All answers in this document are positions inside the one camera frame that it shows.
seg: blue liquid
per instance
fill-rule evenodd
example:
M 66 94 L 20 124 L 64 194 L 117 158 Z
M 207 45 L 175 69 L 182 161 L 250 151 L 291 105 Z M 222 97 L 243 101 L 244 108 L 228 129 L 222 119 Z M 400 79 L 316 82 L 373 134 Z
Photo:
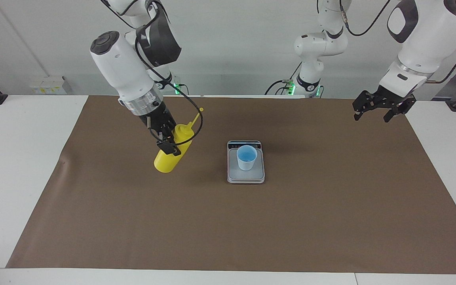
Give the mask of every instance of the blue liquid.
M 256 155 L 253 152 L 239 152 L 239 159 L 244 162 L 250 162 L 256 159 Z

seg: brown mat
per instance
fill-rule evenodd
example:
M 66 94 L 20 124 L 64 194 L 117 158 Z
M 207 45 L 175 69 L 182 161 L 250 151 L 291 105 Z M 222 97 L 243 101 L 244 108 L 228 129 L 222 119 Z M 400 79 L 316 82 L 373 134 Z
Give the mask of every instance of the brown mat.
M 140 120 L 89 97 L 7 267 L 456 274 L 456 206 L 404 116 L 196 101 L 205 127 L 164 175 Z M 231 139 L 262 142 L 264 184 L 226 181 Z

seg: white wall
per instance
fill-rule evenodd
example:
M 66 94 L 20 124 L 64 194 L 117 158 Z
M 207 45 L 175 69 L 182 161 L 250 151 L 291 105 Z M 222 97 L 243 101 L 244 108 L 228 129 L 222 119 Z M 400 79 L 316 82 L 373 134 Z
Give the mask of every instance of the white wall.
M 351 29 L 365 29 L 384 2 L 354 1 L 348 11 Z M 295 38 L 321 31 L 314 0 L 163 3 L 183 47 L 171 69 L 193 94 L 262 94 L 270 83 L 289 77 L 299 63 L 293 52 Z M 105 31 L 128 31 L 128 27 L 101 2 L 0 0 L 0 10 L 3 92 L 29 93 L 30 76 L 50 74 L 66 76 L 76 94 L 115 94 L 96 69 L 89 46 Z M 354 98 L 364 89 L 377 88 L 400 50 L 386 29 L 390 11 L 366 36 L 349 36 L 347 52 L 324 58 L 324 97 Z M 455 61 L 456 54 L 434 77 L 446 74 Z M 424 86 L 416 94 L 430 99 L 441 87 Z

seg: white table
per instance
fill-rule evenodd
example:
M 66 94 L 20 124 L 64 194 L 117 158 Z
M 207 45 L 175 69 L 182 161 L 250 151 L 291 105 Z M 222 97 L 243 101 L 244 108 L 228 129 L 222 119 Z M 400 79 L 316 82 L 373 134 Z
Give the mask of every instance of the white table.
M 86 99 L 10 96 L 0 106 L 0 284 L 456 284 L 456 275 L 4 269 Z M 456 202 L 456 113 L 417 102 L 407 118 Z

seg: brown table surface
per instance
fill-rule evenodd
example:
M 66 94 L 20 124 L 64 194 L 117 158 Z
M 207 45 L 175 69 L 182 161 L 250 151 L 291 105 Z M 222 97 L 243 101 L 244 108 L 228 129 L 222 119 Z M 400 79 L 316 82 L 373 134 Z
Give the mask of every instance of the brown table surface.
M 90 96 L 7 267 L 456 274 L 456 205 L 404 116 L 195 101 L 204 129 L 165 175 L 141 121 Z M 264 184 L 226 181 L 231 139 L 262 142 Z

